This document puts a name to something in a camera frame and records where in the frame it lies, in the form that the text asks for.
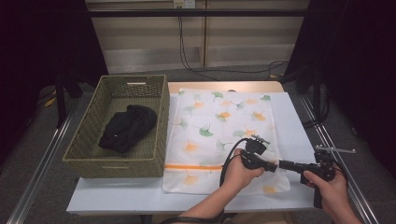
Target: woven basket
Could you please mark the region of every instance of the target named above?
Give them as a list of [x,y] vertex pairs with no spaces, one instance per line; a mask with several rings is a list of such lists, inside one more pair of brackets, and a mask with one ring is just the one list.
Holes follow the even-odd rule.
[[[127,105],[157,114],[156,126],[126,153],[98,146],[106,125]],[[64,154],[64,162],[85,178],[163,176],[169,115],[166,76],[103,76]]]

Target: orange stripe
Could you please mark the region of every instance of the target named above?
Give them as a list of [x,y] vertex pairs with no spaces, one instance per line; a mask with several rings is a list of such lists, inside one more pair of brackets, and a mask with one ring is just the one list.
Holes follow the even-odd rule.
[[165,168],[168,168],[168,169],[181,169],[181,170],[221,170],[222,166],[165,164]]

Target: table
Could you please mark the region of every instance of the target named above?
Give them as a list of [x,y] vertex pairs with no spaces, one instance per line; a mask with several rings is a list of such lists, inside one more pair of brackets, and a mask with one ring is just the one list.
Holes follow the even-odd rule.
[[[174,115],[179,88],[219,91],[273,92],[279,148],[284,160],[315,162],[313,148],[287,93],[277,82],[170,82],[170,115]],[[225,212],[283,211],[313,208],[314,191],[300,184],[300,175],[287,172],[290,191],[273,195],[238,195]],[[165,193],[162,178],[80,178],[67,212],[88,215],[154,215],[183,212],[205,195]]]

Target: black garment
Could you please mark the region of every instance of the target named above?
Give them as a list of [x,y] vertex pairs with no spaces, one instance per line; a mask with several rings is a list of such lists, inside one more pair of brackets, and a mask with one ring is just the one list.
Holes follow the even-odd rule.
[[155,126],[157,115],[143,105],[128,105],[126,112],[117,112],[106,125],[99,147],[127,152]]

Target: metal rod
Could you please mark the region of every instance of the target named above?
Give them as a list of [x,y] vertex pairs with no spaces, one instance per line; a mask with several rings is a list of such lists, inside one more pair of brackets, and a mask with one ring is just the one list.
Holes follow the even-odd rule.
[[328,16],[329,10],[308,9],[208,9],[208,8],[170,8],[170,9],[91,9],[89,11],[43,11],[52,15],[77,15],[93,18],[105,17],[306,17]]
[[336,147],[316,146],[315,149],[327,150],[327,151],[337,151],[337,152],[346,152],[346,153],[356,153],[355,149],[348,150],[348,149],[341,149],[341,148],[336,148]]
[[30,207],[32,206],[33,201],[35,200],[35,196],[37,195],[42,182],[46,176],[46,173],[50,167],[50,164],[55,156],[55,153],[64,138],[64,134],[67,131],[67,128],[70,124],[72,115],[74,113],[74,109],[76,107],[76,102],[71,105],[70,114],[67,116],[64,124],[56,129],[52,140],[47,147],[46,152],[44,153],[41,162],[38,164],[35,173],[33,174],[29,185],[27,186],[26,190],[20,197],[17,205],[15,206],[14,210],[12,211],[11,216],[9,217],[7,224],[22,224],[25,220]]
[[[305,96],[302,98],[303,105],[306,109],[307,114],[311,119],[314,119],[314,112],[313,112],[313,106],[309,99]],[[335,147],[334,142],[330,138],[330,135],[328,134],[326,128],[322,123],[319,123],[315,125],[315,129],[318,132],[319,137],[322,140],[322,143],[324,146],[327,147]],[[361,218],[363,219],[364,223],[367,224],[372,224],[372,223],[379,223],[378,220],[375,217],[375,214],[370,206],[370,204],[367,202],[367,199],[361,192],[361,189],[359,188],[358,184],[356,183],[355,179],[353,178],[352,174],[347,168],[347,165],[345,164],[344,160],[342,159],[341,155],[337,151],[331,151],[332,156],[334,157],[335,160],[340,162],[346,171],[346,174],[348,176],[348,192],[351,200],[355,204],[356,208],[358,209],[359,213],[361,214]]]

